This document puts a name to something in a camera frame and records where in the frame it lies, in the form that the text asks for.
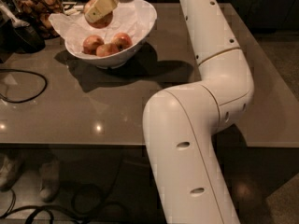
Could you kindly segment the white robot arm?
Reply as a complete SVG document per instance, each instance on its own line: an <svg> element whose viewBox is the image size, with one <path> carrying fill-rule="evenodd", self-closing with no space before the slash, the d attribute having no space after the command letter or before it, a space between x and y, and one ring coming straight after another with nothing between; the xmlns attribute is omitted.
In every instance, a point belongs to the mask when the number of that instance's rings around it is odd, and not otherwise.
<svg viewBox="0 0 299 224"><path fill-rule="evenodd" d="M168 224L240 224L212 136L236 123L254 84L217 0L179 0L200 80L155 93L143 134Z"/></svg>

